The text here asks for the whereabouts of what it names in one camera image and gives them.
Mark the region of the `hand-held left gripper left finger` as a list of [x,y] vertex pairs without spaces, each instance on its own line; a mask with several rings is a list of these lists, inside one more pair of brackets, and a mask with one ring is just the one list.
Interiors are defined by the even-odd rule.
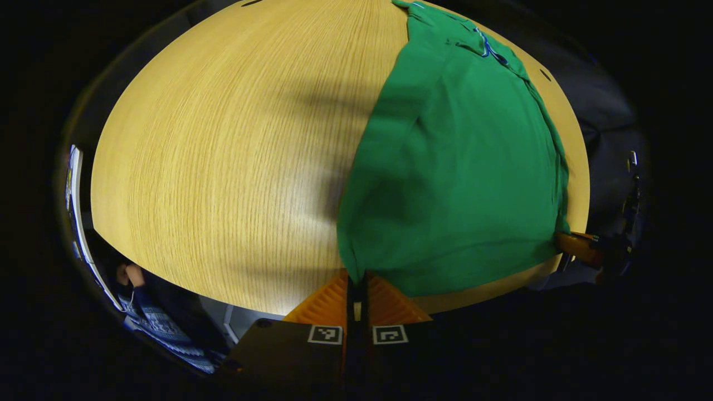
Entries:
[[355,290],[346,271],[282,319],[256,320],[222,363],[238,399],[348,399]]

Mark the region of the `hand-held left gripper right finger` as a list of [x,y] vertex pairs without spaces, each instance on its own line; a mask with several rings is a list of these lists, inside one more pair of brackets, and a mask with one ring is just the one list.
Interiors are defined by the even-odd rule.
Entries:
[[443,324],[384,277],[365,277],[361,399],[448,399],[460,393],[458,358]]

